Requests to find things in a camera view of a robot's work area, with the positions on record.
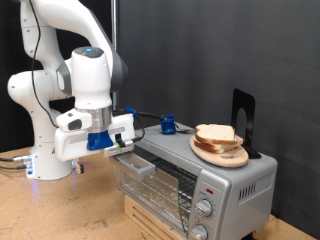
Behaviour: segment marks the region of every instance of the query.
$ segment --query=blue clamp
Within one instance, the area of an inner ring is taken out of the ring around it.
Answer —
[[[136,110],[132,109],[129,106],[126,106],[126,113],[132,113],[133,114],[133,119],[136,120],[136,118],[138,117],[138,113]]]
[[[165,135],[175,133],[176,130],[176,124],[174,123],[174,117],[173,114],[169,114],[166,116],[165,119],[160,120],[162,133]]]
[[[112,147],[113,142],[109,136],[108,130],[101,133],[89,133],[88,135],[88,150],[95,151]]]

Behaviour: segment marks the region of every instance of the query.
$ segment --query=black cable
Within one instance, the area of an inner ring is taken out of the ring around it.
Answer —
[[[155,119],[163,120],[166,117],[164,115],[156,114],[156,113],[148,113],[148,112],[138,112],[139,116],[141,117],[150,117]]]
[[[8,158],[0,158],[1,162],[13,162],[13,159],[8,159]]]
[[[15,168],[7,168],[7,167],[0,166],[0,169],[7,169],[7,170],[20,170],[20,169],[26,169],[26,168],[27,168],[26,165],[21,165],[21,166],[15,167]]]
[[[113,116],[120,116],[120,115],[124,115],[127,113],[127,110],[126,109],[118,109],[118,110],[113,110],[112,111],[112,114]]]
[[[132,139],[132,142],[134,142],[134,143],[140,141],[144,137],[144,135],[146,133],[145,130],[144,130],[144,126],[143,126],[142,122],[140,121],[139,117],[137,117],[137,120],[138,120],[138,122],[139,122],[139,124],[141,126],[141,129],[142,129],[142,136]]]
[[[37,45],[36,45],[36,48],[34,50],[34,55],[33,55],[33,59],[32,59],[32,69],[31,69],[31,74],[32,74],[32,86],[33,86],[33,92],[34,92],[34,95],[36,96],[36,99],[40,105],[40,107],[48,114],[49,118],[50,118],[50,122],[52,123],[52,125],[56,128],[59,128],[57,125],[54,124],[53,120],[52,120],[52,117],[50,115],[50,113],[48,112],[47,109],[45,109],[44,106],[42,106],[42,104],[40,103],[39,99],[38,99],[38,95],[37,95],[37,92],[36,92],[36,87],[34,85],[34,62],[35,62],[35,59],[36,59],[36,54],[37,54],[37,51],[38,51],[38,47],[39,47],[39,43],[40,43],[40,39],[41,39],[41,29],[40,29],[40,25],[39,25],[39,21],[38,21],[38,18],[37,18],[37,15],[36,15],[36,12],[34,11],[34,8],[33,8],[33,5],[32,5],[32,2],[31,0],[29,0],[29,3],[31,5],[31,8],[32,8],[32,12],[33,12],[33,15],[36,19],[36,22],[37,22],[37,26],[38,26],[38,32],[39,32],[39,37],[38,37],[38,42],[37,42]]]

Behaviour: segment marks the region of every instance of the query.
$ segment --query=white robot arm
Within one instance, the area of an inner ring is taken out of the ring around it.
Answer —
[[[38,25],[30,1],[20,1],[24,47],[27,54],[34,57]],[[76,104],[75,109],[57,118],[55,123],[59,129],[56,130],[35,98],[30,72],[12,76],[8,83],[9,94],[30,113],[35,132],[35,145],[30,153],[34,168],[27,177],[61,178],[71,172],[71,163],[67,160],[101,149],[107,155],[120,153],[115,151],[116,134],[118,137],[121,134],[126,143],[123,151],[132,150],[132,115],[113,117],[110,111],[110,92],[120,90],[127,68],[97,18],[77,0],[32,0],[31,3],[41,29],[36,60],[44,67],[34,73],[38,99],[53,122],[59,113],[49,108],[49,101],[75,96]],[[55,28],[84,36],[92,47],[76,49],[72,58],[64,62]]]

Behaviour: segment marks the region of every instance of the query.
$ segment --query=bread slice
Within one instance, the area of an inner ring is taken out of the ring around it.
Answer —
[[[235,146],[241,146],[243,144],[243,138],[239,136],[236,136],[236,138],[237,138],[237,143],[235,144]],[[213,144],[213,143],[201,143],[201,144],[205,145],[205,147],[211,148],[212,150],[233,148],[233,145],[227,145],[227,144]]]
[[[238,142],[234,145],[234,148],[241,146],[243,144],[243,139],[237,136]],[[198,140],[194,140],[194,145],[202,150],[212,152],[212,153],[224,153],[233,149],[233,145],[216,145],[209,143],[200,143]]]
[[[196,139],[200,143],[233,145],[237,143],[234,139],[234,128],[218,124],[201,124],[196,127]]]

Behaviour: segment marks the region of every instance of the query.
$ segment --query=control knob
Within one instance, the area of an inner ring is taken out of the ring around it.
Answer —
[[[198,225],[192,229],[190,235],[197,240],[206,240],[208,238],[207,230],[202,225]]]
[[[208,200],[201,200],[196,204],[196,210],[204,217],[209,217],[212,213],[212,206]]]

